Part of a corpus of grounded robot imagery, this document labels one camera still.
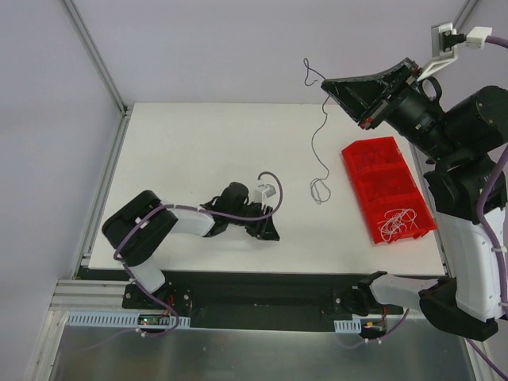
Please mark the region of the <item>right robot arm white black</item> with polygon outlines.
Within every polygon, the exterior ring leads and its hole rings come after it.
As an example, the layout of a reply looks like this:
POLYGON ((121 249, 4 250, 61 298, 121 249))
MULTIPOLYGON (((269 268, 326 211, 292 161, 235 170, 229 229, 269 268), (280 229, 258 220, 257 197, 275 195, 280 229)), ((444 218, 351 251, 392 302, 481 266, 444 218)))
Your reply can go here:
POLYGON ((452 274, 422 280, 377 271, 347 299, 359 315, 401 306, 421 311, 443 332, 485 341, 507 315, 506 180, 502 162, 489 156, 507 143, 507 91, 489 85, 443 110, 420 74, 404 59, 374 75, 325 79, 321 88, 360 128, 387 123, 426 156, 437 219, 448 227, 443 242, 452 274))

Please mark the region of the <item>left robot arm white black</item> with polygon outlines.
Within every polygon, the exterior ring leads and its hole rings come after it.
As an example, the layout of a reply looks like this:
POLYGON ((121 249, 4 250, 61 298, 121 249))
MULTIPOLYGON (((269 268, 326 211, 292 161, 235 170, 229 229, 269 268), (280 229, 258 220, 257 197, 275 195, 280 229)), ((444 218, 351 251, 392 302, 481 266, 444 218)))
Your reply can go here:
POLYGON ((164 274, 152 258, 166 236, 191 234, 215 237, 231 225, 262 241, 278 241, 272 220, 274 208, 267 200, 281 190, 261 183, 253 190, 230 183, 220 195, 198 207, 165 204, 151 190, 144 190, 102 226, 102 234, 114 248, 114 259, 142 287, 140 299, 158 309, 167 301, 164 274))

